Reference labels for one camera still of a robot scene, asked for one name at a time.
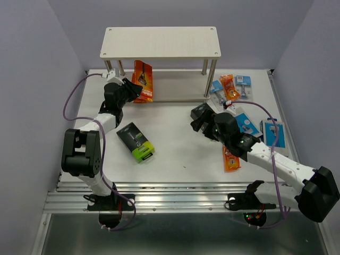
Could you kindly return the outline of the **black green razor box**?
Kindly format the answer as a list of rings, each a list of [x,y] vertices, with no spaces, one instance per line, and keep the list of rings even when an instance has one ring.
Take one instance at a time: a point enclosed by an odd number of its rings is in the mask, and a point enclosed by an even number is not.
[[[116,134],[137,163],[145,161],[155,153],[152,143],[133,122],[121,128]]]
[[[194,109],[191,110],[190,117],[193,120],[198,119],[205,110],[212,110],[212,108],[207,104],[207,103],[202,103],[201,105],[195,107]]]

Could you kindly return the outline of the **orange razor bag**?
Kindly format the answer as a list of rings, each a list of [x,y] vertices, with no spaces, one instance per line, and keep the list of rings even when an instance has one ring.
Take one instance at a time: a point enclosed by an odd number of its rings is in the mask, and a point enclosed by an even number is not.
[[[220,82],[223,86],[223,90],[226,96],[226,99],[229,101],[234,101],[239,99],[240,94],[235,88],[234,85],[234,77],[232,74],[229,75],[221,75],[220,76]]]
[[[229,150],[223,146],[224,172],[232,172],[241,168],[240,159],[232,155]]]

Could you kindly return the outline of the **blue blister razor pack right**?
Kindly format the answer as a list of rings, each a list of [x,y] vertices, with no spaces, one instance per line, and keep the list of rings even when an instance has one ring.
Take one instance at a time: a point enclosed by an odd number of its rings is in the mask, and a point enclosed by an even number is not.
[[[252,83],[249,76],[237,75],[235,77],[235,88],[240,94],[238,100],[253,101]]]

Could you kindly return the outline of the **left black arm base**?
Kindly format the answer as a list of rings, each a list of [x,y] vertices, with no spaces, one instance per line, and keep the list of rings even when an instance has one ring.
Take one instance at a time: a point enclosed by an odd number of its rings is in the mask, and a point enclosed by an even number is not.
[[[112,191],[104,197],[90,194],[84,195],[83,198],[88,202],[88,211],[133,211],[131,203]]]

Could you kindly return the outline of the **blue blister razor pack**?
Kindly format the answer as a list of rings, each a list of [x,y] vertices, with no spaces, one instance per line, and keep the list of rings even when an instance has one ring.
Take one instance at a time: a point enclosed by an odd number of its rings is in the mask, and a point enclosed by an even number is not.
[[[219,112],[222,112],[225,109],[224,105],[226,104],[227,99],[223,86],[218,80],[212,82],[210,88],[210,99]]]
[[[235,88],[240,94],[238,100],[253,101],[252,83],[249,76],[237,75],[235,77]]]

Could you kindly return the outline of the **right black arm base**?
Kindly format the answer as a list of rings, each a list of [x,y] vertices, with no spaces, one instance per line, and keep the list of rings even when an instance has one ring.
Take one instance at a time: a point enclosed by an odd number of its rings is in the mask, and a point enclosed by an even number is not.
[[[255,192],[262,184],[264,184],[264,181],[256,180],[247,186],[244,193],[229,193],[224,207],[231,211],[276,209],[275,204],[262,203],[255,196]]]

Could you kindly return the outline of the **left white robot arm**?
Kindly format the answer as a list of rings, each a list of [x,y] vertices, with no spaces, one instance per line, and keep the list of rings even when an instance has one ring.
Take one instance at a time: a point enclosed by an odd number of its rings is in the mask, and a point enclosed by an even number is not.
[[[98,115],[91,117],[68,118],[63,109],[63,117],[68,121],[88,120],[78,128],[68,129],[64,134],[61,168],[62,171],[83,181],[92,191],[88,200],[100,199],[106,209],[113,209],[118,204],[116,185],[103,173],[106,148],[105,134],[117,128],[123,118],[123,107],[137,99],[142,93],[142,86],[132,83],[127,78],[109,82],[104,86],[104,101]]]

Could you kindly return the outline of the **orange razor bag top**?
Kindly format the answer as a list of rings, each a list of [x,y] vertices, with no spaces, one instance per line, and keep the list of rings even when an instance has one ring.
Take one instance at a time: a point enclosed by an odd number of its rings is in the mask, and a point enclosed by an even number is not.
[[[234,101],[239,99],[240,94],[235,88],[234,85],[234,77],[232,74],[229,75],[221,75],[220,76],[220,82],[223,86],[223,90],[226,96],[226,99],[229,101]]]

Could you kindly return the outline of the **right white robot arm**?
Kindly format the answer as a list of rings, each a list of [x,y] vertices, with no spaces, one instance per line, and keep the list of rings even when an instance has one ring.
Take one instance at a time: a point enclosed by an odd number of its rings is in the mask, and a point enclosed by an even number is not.
[[[205,110],[191,122],[194,131],[222,143],[228,152],[252,165],[259,166],[285,182],[256,180],[243,193],[230,193],[225,207],[231,211],[298,209],[306,218],[321,223],[339,201],[339,190],[332,172],[325,167],[315,169],[297,163],[272,151],[260,139],[240,131],[230,113],[216,114]]]

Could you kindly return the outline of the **blue razor pack far right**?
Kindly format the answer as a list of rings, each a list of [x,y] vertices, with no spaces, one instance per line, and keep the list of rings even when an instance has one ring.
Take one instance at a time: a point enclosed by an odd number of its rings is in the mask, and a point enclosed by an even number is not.
[[[283,122],[279,122],[277,119],[274,119],[277,128],[275,128],[274,123],[270,118],[266,120],[262,120],[260,122],[260,131],[263,133],[262,141],[269,147],[271,147],[275,143],[274,150],[280,153],[283,156],[288,157],[288,147],[286,142],[286,130]]]

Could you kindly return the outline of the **aluminium rail frame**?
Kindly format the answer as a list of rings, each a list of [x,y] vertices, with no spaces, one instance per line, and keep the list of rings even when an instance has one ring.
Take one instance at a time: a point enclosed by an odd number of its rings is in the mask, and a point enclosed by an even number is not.
[[[104,173],[121,194],[134,194],[139,213],[221,212],[229,193],[244,192],[272,173],[242,161],[224,172],[222,144],[190,126],[195,101],[128,104],[121,125],[130,122],[155,146],[155,154],[137,163],[115,131],[106,135]]]

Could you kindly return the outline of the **blue razor pack middle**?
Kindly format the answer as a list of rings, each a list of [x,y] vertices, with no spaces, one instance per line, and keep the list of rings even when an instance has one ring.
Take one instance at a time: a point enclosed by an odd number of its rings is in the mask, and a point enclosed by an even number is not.
[[[246,114],[243,108],[237,107],[235,112],[236,112],[236,115],[234,117],[237,121],[240,131],[261,139],[263,136],[263,133],[256,126],[256,124],[252,121],[252,119]]]

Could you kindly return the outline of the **orange razor bag bottom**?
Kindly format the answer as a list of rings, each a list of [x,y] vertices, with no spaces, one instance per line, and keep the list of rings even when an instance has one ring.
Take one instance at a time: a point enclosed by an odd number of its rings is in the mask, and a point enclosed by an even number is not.
[[[224,172],[232,172],[241,168],[240,159],[232,155],[229,150],[223,146]]]

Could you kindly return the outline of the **white two-tier shelf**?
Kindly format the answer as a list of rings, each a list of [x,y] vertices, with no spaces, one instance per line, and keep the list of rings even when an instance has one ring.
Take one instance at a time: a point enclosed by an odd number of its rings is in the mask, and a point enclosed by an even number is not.
[[[120,73],[130,77],[122,61],[141,60],[153,68],[153,101],[206,101],[221,57],[216,27],[108,27],[100,58],[108,70],[117,61]],[[202,61],[202,69],[157,69],[154,61]]]

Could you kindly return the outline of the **orange razor box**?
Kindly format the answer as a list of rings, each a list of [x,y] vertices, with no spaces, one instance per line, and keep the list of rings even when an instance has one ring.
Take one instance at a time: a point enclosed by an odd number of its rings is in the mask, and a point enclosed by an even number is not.
[[[141,60],[134,61],[134,72],[138,78],[138,85],[143,87],[143,91],[134,103],[152,103],[154,98],[152,66]]]
[[[134,83],[134,84],[136,84],[136,85],[138,85],[138,84],[139,84],[139,82],[138,82],[138,78],[137,78],[137,76],[136,76],[136,73],[135,73],[135,72],[133,72],[133,73],[132,73],[132,79],[131,79],[131,81],[132,81],[132,83]]]

